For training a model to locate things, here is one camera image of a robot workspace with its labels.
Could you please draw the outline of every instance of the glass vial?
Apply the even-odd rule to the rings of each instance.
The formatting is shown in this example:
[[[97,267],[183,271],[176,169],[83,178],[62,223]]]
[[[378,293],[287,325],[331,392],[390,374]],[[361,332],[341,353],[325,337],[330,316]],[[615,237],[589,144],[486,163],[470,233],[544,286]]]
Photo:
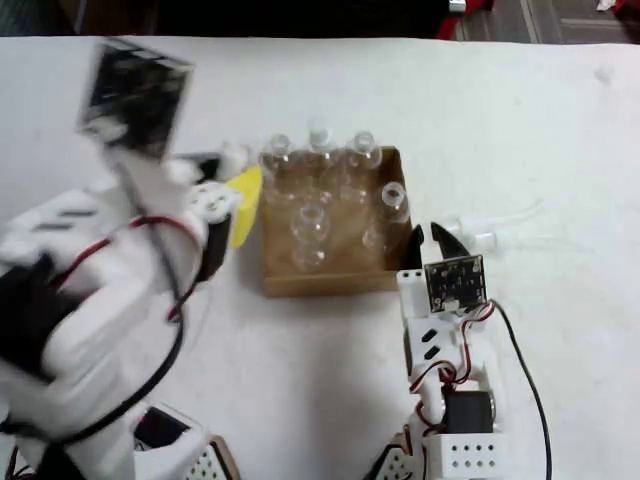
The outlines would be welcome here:
[[[388,252],[400,242],[398,227],[409,221],[407,192],[400,183],[389,182],[378,191],[372,208],[362,243],[370,250]]]
[[[282,207],[293,203],[300,195],[300,172],[296,172],[298,156],[289,137],[274,135],[260,154],[264,171],[264,198],[269,205]]]
[[[321,119],[311,120],[304,155],[307,199],[329,204],[339,197],[343,176],[341,154],[327,125]]]
[[[291,233],[295,239],[292,252],[294,265],[303,272],[318,270],[327,259],[331,224],[320,203],[305,203],[291,217]]]
[[[342,198],[365,203],[373,188],[373,172],[382,163],[382,149],[371,132],[358,132],[345,150]]]

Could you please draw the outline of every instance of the red wire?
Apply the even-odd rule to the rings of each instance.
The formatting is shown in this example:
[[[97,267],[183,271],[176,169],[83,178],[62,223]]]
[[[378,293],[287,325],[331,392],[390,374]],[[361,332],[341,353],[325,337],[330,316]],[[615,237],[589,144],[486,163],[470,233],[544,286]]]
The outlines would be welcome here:
[[[103,238],[102,240],[94,243],[93,245],[85,248],[80,254],[76,257],[73,263],[67,268],[64,272],[58,274],[51,283],[56,287],[60,288],[64,282],[66,282],[71,274],[77,270],[77,268],[84,262],[87,258],[89,258],[94,253],[99,252],[107,245],[111,244],[111,239],[109,237]]]
[[[462,326],[460,327],[462,331],[462,339],[464,340],[464,357],[467,368],[462,377],[453,381],[453,383],[458,385],[462,385],[464,382],[469,380],[469,375],[471,375],[471,352],[469,351],[469,342],[467,341],[467,325],[471,323],[484,322],[487,318],[493,315],[493,312],[496,310],[495,304],[492,301],[489,301],[486,305],[488,305],[488,309],[484,314],[479,318],[470,318],[469,320],[465,320],[462,322]]]
[[[195,236],[195,234],[189,230],[189,228],[186,227],[186,225],[178,222],[177,220],[174,220],[171,217],[165,217],[165,216],[150,216],[150,217],[139,217],[136,218],[135,220],[132,220],[129,223],[129,226],[132,228],[138,228],[141,227],[143,225],[148,225],[148,224],[165,224],[165,225],[169,225],[172,226],[174,228],[177,228],[178,230],[180,230],[181,232],[183,232],[185,235],[187,235],[189,237],[189,239],[193,242],[193,244],[195,245],[196,248],[199,248],[200,243],[198,242],[198,238]],[[69,268],[67,268],[64,272],[58,274],[53,280],[52,280],[52,284],[54,286],[56,286],[57,288],[62,287],[62,285],[64,284],[64,282],[66,282],[69,277],[73,274],[73,272],[75,272],[78,267],[82,264],[82,262],[84,262],[86,259],[88,259],[91,255],[93,255],[94,253],[99,252],[100,250],[102,250],[104,247],[110,245],[112,243],[112,239],[109,237],[103,238],[102,240],[90,245],[89,247],[85,248],[82,252],[80,252],[80,254],[75,258],[75,260],[73,261],[73,263],[71,263],[71,265],[69,266]],[[187,289],[187,291],[184,293],[184,295],[182,295],[182,297],[180,298],[180,301],[174,305],[171,310],[169,311],[169,314],[167,315],[167,319],[168,320],[173,320],[178,307],[184,305],[186,303],[186,301],[189,299],[189,297],[191,296],[191,294],[193,293],[193,291],[195,290],[196,287],[196,282],[195,280],[193,281],[193,283],[191,284],[191,286]]]
[[[453,363],[451,363],[449,360],[438,360],[437,362],[433,362],[431,365],[429,365],[429,367],[420,374],[420,376],[416,379],[416,381],[413,382],[409,387],[409,392],[416,393],[418,391],[418,388],[420,388],[420,385],[422,385],[422,380],[424,380],[424,377],[427,376],[427,373],[429,373],[433,368],[437,367],[438,365],[446,365],[447,367],[449,367],[449,369],[453,372],[453,374],[449,376],[445,380],[445,382],[446,383],[453,382],[457,375],[456,367],[454,367]]]

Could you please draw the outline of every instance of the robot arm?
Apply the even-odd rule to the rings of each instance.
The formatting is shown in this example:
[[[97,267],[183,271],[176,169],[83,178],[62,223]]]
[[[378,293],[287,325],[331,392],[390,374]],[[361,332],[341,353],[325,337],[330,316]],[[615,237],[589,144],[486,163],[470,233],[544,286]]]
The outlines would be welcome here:
[[[163,157],[188,69],[117,40],[102,54],[82,122],[106,145],[119,186],[104,195],[67,193],[9,222],[0,239],[8,333],[0,385],[10,408],[2,429],[18,437],[39,478],[175,478],[203,451],[206,429],[172,414],[146,413],[139,422],[127,411],[177,357],[182,306],[196,284],[244,240],[236,227],[250,228],[261,177],[249,169],[232,186],[171,178]],[[167,289],[174,345],[130,395],[114,347],[144,318],[152,295]],[[177,433],[134,454],[134,436],[151,419]]]

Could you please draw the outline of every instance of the electronic component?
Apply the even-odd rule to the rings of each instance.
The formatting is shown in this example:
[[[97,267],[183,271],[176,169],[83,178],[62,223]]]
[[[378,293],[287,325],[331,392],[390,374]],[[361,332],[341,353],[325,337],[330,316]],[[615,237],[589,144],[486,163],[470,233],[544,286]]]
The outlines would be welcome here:
[[[491,397],[488,392],[444,393],[444,427],[447,433],[493,433]]]
[[[424,269],[431,313],[473,308],[487,301],[482,255],[430,263]]]
[[[102,47],[81,129],[161,159],[191,67],[123,40]]]

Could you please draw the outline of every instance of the black wire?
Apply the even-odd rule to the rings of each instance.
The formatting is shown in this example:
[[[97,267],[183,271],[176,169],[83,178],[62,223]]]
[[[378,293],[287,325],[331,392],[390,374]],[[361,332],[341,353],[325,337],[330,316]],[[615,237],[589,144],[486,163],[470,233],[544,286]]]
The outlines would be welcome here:
[[[126,167],[119,161],[113,162],[113,167],[116,169],[118,174],[120,175],[120,180],[122,182],[122,187],[125,191],[125,194],[128,197],[131,206],[133,207],[135,214],[140,217],[147,217],[148,211],[144,206],[140,199],[140,194],[138,189],[131,178],[131,174],[126,169]],[[157,230],[157,227],[152,222],[148,223],[148,231],[149,231],[149,239],[151,244],[155,248],[156,252],[160,256],[160,262],[162,264],[164,273],[169,281],[169,288],[173,295],[173,300],[175,303],[176,315],[175,321],[178,323],[178,329],[176,331],[176,336],[171,346],[171,350],[163,360],[162,364],[158,367],[158,369],[151,375],[151,377],[129,398],[124,400],[120,405],[114,408],[111,412],[107,413],[100,420],[89,425],[88,427],[80,430],[77,433],[72,435],[68,435],[62,439],[57,440],[55,443],[60,446],[69,446],[71,444],[81,442],[86,440],[90,436],[98,433],[100,430],[108,427],[113,422],[121,418],[124,414],[127,413],[133,406],[139,403],[144,399],[151,391],[160,383],[160,381],[164,378],[164,376],[169,372],[176,359],[178,358],[178,354],[182,349],[182,344],[184,340],[184,312],[182,310],[182,302],[180,296],[180,287],[178,282],[178,276],[173,268],[171,263],[171,258],[165,248],[165,245],[160,237],[160,234]]]
[[[20,477],[20,475],[22,475],[24,472],[26,472],[27,470],[29,470],[29,465],[25,465],[24,467],[22,467],[20,470],[18,470],[16,473],[14,473],[13,475],[11,475],[11,480],[16,480],[17,478]]]
[[[492,300],[493,304],[496,306],[502,319],[504,320],[505,325],[507,326],[507,330],[509,331],[509,338],[511,339],[511,343],[513,344],[513,348],[516,351],[516,355],[518,356],[518,360],[520,361],[520,366],[522,367],[522,371],[524,375],[527,377],[527,381],[529,382],[529,386],[531,387],[531,392],[533,393],[533,398],[536,400],[536,406],[538,407],[538,413],[540,414],[540,423],[542,424],[542,434],[544,435],[544,449],[545,456],[547,460],[547,470],[545,478],[546,480],[551,480],[551,470],[552,470],[552,461],[551,461],[551,439],[549,438],[549,426],[547,425],[547,416],[544,413],[544,408],[542,408],[542,401],[540,400],[540,394],[538,393],[538,389],[536,384],[531,377],[531,373],[529,373],[529,369],[527,368],[527,364],[524,361],[524,357],[522,356],[522,352],[520,351],[520,347],[518,346],[518,342],[516,341],[516,335],[513,332],[513,327],[511,327],[511,322],[509,321],[509,317],[507,313],[502,308],[500,303]]]

